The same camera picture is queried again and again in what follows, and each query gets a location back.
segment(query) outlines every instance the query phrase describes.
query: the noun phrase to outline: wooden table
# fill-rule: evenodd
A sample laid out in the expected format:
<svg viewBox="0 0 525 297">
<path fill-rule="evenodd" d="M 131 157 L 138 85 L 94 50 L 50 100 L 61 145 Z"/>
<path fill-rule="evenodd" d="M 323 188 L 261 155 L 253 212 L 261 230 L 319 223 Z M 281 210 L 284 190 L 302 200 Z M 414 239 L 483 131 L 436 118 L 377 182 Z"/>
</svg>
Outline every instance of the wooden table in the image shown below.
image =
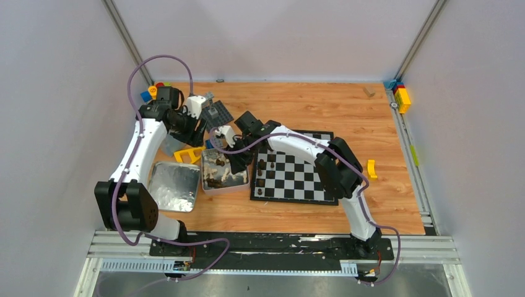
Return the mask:
<svg viewBox="0 0 525 297">
<path fill-rule="evenodd" d="M 172 85 L 189 93 L 187 83 Z M 375 96 L 365 95 L 365 85 Z M 378 179 L 365 191 L 375 221 L 402 234 L 424 234 L 382 84 L 195 83 L 194 91 L 213 92 L 235 119 L 248 110 L 263 123 L 273 119 L 291 129 L 333 131 L 346 140 L 365 174 L 367 160 L 376 160 Z M 155 161 L 175 159 L 159 151 Z M 182 220 L 189 231 L 350 232 L 341 206 L 251 201 L 249 191 L 207 196 L 200 187 L 192 212 L 164 214 Z"/>
</svg>

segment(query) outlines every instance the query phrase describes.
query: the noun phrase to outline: green tape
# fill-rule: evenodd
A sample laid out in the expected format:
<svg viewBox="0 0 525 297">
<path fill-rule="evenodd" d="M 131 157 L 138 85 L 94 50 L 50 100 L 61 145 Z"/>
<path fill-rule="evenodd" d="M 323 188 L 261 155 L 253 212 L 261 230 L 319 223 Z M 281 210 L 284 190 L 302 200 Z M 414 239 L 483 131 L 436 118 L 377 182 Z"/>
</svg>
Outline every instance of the green tape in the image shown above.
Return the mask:
<svg viewBox="0 0 525 297">
<path fill-rule="evenodd" d="M 412 153 L 412 158 L 414 158 L 414 164 L 416 166 L 419 166 L 419 160 L 417 159 L 417 155 L 415 154 L 415 148 L 413 145 L 410 145 L 410 152 Z"/>
</svg>

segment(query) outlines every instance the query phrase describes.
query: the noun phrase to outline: wall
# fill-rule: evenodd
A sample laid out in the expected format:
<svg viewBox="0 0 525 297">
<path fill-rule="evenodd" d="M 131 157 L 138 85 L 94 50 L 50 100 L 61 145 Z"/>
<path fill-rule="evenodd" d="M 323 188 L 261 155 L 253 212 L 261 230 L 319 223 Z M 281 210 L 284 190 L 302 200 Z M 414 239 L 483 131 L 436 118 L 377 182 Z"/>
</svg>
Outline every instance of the wall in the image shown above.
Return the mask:
<svg viewBox="0 0 525 297">
<path fill-rule="evenodd" d="M 405 76 L 410 131 L 474 296 L 523 295 L 525 2 L 450 1 Z"/>
<path fill-rule="evenodd" d="M 197 80 L 391 79 L 435 0 L 115 0 L 142 57 Z M 152 61 L 156 79 L 186 80 Z"/>
<path fill-rule="evenodd" d="M 134 64 L 101 1 L 1 1 L 0 28 L 0 296 L 71 296 L 102 227 L 93 187 L 131 137 Z"/>
</svg>

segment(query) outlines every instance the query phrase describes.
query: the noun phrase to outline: floor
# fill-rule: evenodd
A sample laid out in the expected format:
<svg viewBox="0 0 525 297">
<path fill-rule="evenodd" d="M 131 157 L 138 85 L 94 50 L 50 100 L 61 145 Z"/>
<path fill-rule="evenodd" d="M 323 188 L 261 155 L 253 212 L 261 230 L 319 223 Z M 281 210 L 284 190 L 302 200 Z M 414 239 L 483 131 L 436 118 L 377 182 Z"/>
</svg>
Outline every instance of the floor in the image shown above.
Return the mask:
<svg viewBox="0 0 525 297">
<path fill-rule="evenodd" d="M 138 288 L 161 278 L 159 273 L 101 273 L 100 296 L 129 296 Z M 140 296 L 380 296 L 449 297 L 451 296 L 442 265 L 400 265 L 388 282 L 369 288 L 349 277 L 285 277 L 248 275 L 202 275 L 187 282 L 163 282 L 151 286 Z"/>
<path fill-rule="evenodd" d="M 188 84 L 173 86 L 189 93 Z M 368 98 L 364 86 L 375 95 Z M 291 129 L 333 131 L 365 172 L 367 160 L 376 160 L 378 179 L 365 191 L 374 220 L 402 234 L 425 234 L 382 84 L 195 83 L 194 92 L 212 92 L 235 119 L 248 110 L 264 123 L 273 119 Z M 159 151 L 155 161 L 161 160 L 175 161 Z M 165 214 L 191 231 L 350 232 L 341 206 L 251 201 L 249 191 L 207 196 L 200 189 L 192 212 Z"/>
</svg>

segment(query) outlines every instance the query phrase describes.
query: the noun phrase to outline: yellow block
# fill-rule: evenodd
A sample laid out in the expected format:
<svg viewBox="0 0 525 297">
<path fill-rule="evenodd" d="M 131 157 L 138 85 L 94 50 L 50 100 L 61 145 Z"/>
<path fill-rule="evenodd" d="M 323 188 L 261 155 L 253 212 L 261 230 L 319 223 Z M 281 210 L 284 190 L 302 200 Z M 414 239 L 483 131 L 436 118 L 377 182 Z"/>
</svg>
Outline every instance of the yellow block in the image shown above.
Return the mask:
<svg viewBox="0 0 525 297">
<path fill-rule="evenodd" d="M 151 95 L 151 98 L 153 98 L 153 100 L 157 99 L 157 87 L 152 85 L 151 87 L 148 88 L 148 93 L 149 95 Z"/>
<path fill-rule="evenodd" d="M 406 88 L 398 88 L 396 94 L 397 105 L 399 105 L 399 113 L 406 113 L 410 108 L 410 98 Z"/>
<path fill-rule="evenodd" d="M 175 160 L 177 160 L 177 162 L 183 163 L 182 154 L 187 153 L 189 158 L 191 159 L 190 163 L 195 164 L 195 162 L 199 161 L 199 159 L 201 158 L 201 151 L 205 149 L 206 149 L 206 146 L 192 147 L 186 150 L 179 150 L 178 152 L 175 152 L 173 155 L 175 156 Z"/>
<path fill-rule="evenodd" d="M 374 168 L 375 165 L 376 165 L 376 160 L 371 159 L 368 161 L 368 164 L 367 164 L 368 179 L 371 181 L 375 181 L 377 179 L 376 169 Z"/>
</svg>

